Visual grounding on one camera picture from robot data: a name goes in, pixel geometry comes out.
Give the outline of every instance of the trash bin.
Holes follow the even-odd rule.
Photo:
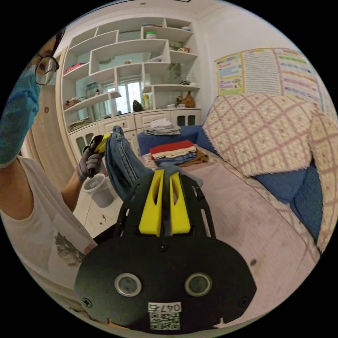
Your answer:
[[[100,208],[106,208],[113,203],[114,197],[108,188],[104,174],[97,174],[92,179],[88,179],[83,189]]]

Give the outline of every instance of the drawer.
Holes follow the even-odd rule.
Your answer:
[[[99,123],[100,134],[104,135],[111,133],[114,126],[120,126],[124,132],[136,129],[133,116],[118,117]]]
[[[98,125],[94,125],[69,135],[70,144],[78,161],[82,157],[83,149],[85,148],[85,146],[90,144],[93,136],[99,134],[100,133]]]
[[[176,109],[170,111],[171,123],[179,126],[198,125],[201,123],[200,109]]]
[[[135,122],[136,129],[150,127],[150,122],[154,120],[164,119],[170,120],[170,111],[159,111],[156,113],[144,113],[144,114],[136,114]]]
[[[124,137],[129,141],[130,147],[131,147],[132,151],[134,152],[134,154],[137,157],[140,157],[140,150],[139,150],[139,147],[138,147],[136,130],[125,132]]]

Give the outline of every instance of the hand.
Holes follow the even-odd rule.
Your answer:
[[[90,169],[94,169],[94,175],[101,171],[102,156],[100,154],[95,154],[92,148],[93,147],[88,147],[84,151],[76,168],[77,175],[82,183],[89,176]]]

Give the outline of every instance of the blue pillow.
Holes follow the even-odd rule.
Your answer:
[[[307,169],[304,183],[290,207],[317,242],[323,217],[323,193],[314,163]]]
[[[208,137],[206,136],[203,127],[200,128],[197,134],[197,143],[199,147],[202,147],[206,150],[213,152],[214,154],[218,155],[217,150],[213,147],[211,142],[209,141]]]
[[[292,201],[302,186],[307,169],[287,173],[263,174],[255,176],[277,200],[287,204]]]

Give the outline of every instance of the stack of clothes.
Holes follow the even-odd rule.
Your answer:
[[[178,125],[172,124],[167,119],[151,121],[150,127],[144,128],[146,135],[180,135],[182,129]]]
[[[159,167],[177,165],[181,168],[209,161],[208,155],[186,140],[159,145],[150,149],[152,159]]]

